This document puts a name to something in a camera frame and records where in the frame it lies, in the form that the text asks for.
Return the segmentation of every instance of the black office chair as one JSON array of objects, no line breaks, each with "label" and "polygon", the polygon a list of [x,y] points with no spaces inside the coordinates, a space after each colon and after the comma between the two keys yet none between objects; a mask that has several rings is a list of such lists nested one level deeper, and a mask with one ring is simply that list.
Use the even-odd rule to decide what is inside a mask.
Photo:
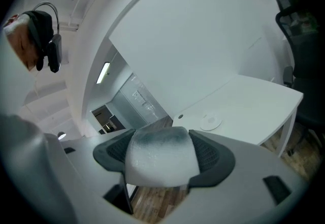
[{"label": "black office chair", "polygon": [[[286,36],[292,50],[295,68],[286,67],[283,82],[290,88],[304,94],[298,106],[296,122],[305,128],[298,144],[307,137],[309,130],[314,130],[321,146],[316,142],[321,153],[325,149],[325,99],[323,40],[321,27],[301,0],[277,0],[281,12],[276,15],[276,22]],[[288,151],[291,156],[296,146]]]}]

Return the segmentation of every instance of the ceiling light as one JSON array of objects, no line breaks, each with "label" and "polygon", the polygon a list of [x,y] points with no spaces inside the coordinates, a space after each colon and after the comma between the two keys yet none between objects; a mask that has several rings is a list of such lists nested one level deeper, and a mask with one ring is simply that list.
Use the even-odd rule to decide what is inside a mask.
[{"label": "ceiling light", "polygon": [[65,132],[59,132],[57,134],[57,137],[59,137],[59,140],[61,140],[63,137],[65,137],[67,134]]},{"label": "ceiling light", "polygon": [[110,63],[109,62],[106,62],[102,68],[102,72],[100,73],[100,76],[98,77],[97,79],[97,84],[100,84],[108,70],[108,67],[110,66]]}]

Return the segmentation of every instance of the skin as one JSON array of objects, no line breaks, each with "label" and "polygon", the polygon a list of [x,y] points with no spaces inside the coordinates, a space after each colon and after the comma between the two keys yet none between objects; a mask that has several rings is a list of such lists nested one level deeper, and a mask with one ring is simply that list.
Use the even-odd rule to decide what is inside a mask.
[{"label": "skin", "polygon": [[[19,15],[12,16],[4,27],[16,22],[18,17]],[[39,55],[35,44],[30,41],[28,35],[27,24],[20,24],[15,28],[13,33],[7,35],[7,38],[19,59],[30,71],[36,66]]]}]

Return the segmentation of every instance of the white table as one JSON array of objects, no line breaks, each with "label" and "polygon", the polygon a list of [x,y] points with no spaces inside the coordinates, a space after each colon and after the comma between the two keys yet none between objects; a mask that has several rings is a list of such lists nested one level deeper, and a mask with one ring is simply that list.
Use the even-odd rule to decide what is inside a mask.
[{"label": "white table", "polygon": [[177,114],[173,126],[202,131],[200,122],[203,116],[217,111],[222,123],[208,132],[256,145],[264,143],[283,126],[276,150],[280,157],[290,138],[302,98],[302,93],[279,84],[237,75]]}]

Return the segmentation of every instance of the table leg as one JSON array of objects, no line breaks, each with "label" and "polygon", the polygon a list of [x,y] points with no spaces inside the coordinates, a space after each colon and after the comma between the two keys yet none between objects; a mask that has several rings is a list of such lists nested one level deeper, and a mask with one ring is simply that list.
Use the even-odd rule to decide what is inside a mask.
[{"label": "table leg", "polygon": [[281,155],[289,141],[291,132],[294,127],[295,119],[296,119],[296,113],[297,113],[297,110],[295,109],[294,112],[292,113],[292,115],[288,118],[286,123],[284,123],[284,125],[283,125],[280,142],[278,144],[278,147],[276,148],[276,154],[278,155],[278,157],[281,157]]}]

